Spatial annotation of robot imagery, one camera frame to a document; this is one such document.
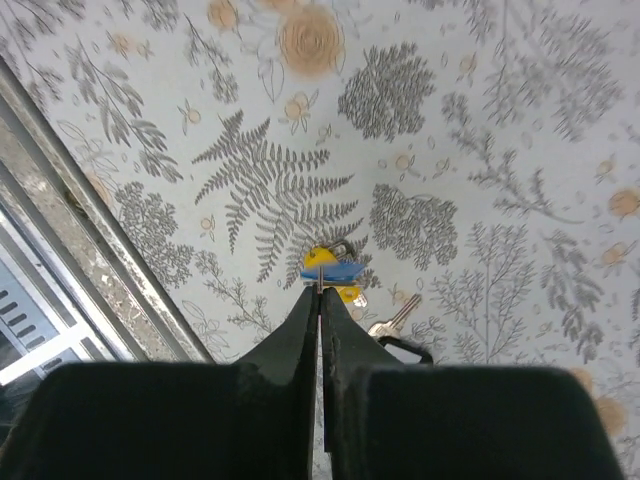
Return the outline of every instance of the yellow key cap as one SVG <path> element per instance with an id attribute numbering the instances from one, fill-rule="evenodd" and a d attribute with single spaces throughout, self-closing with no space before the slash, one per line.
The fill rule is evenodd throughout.
<path id="1" fill-rule="evenodd" d="M 338 263 L 338 259 L 331 250 L 324 247 L 314 247 L 304 256 L 304 268 L 334 263 Z M 360 295 L 360 289 L 356 286 L 336 287 L 336 291 L 344 303 L 351 303 Z"/>

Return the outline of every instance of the blue key cap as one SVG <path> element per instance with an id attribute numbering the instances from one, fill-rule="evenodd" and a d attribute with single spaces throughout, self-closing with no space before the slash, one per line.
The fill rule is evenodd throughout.
<path id="1" fill-rule="evenodd" d="M 324 265 L 324 280 L 327 282 L 353 282 L 365 266 L 361 263 L 334 263 Z M 318 267 L 306 268 L 300 272 L 302 278 L 318 279 Z"/>

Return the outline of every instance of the key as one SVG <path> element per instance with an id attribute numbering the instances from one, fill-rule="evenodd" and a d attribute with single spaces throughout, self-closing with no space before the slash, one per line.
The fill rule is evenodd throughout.
<path id="1" fill-rule="evenodd" d="M 376 322 L 369 328 L 369 335 L 376 340 L 382 337 L 400 338 L 400 332 L 404 327 L 409 314 L 413 312 L 422 303 L 422 295 L 414 294 L 404 307 L 400 309 L 395 316 L 387 322 Z"/>

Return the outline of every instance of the fern leaf print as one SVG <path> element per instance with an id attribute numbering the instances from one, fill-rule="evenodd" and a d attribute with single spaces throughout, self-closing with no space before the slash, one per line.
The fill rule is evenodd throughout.
<path id="1" fill-rule="evenodd" d="M 328 194 L 347 186 L 353 175 L 317 176 L 315 172 L 329 160 L 328 150 L 298 152 L 270 142 L 268 118 L 249 129 L 243 123 L 242 110 L 222 119 L 220 137 L 192 160 L 193 164 L 218 164 L 196 195 L 195 203 L 216 191 L 228 191 L 230 202 L 225 205 L 225 216 L 231 253 L 235 252 L 245 225 L 252 222 L 259 232 L 254 235 L 259 263 L 257 281 L 269 278 L 285 256 L 288 288 L 298 278 L 302 258 L 311 247 L 342 238 L 336 235 L 350 234 L 362 223 L 362 219 L 348 222 L 358 206 L 356 199 L 326 201 Z"/>

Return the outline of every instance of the floral patterned surface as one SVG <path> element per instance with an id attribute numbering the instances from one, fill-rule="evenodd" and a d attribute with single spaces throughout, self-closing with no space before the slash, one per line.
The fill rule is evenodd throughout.
<path id="1" fill-rule="evenodd" d="M 0 13 L 3 58 L 218 360 L 347 237 L 355 321 L 419 292 L 405 333 L 439 363 L 572 369 L 640 478 L 640 1 Z"/>

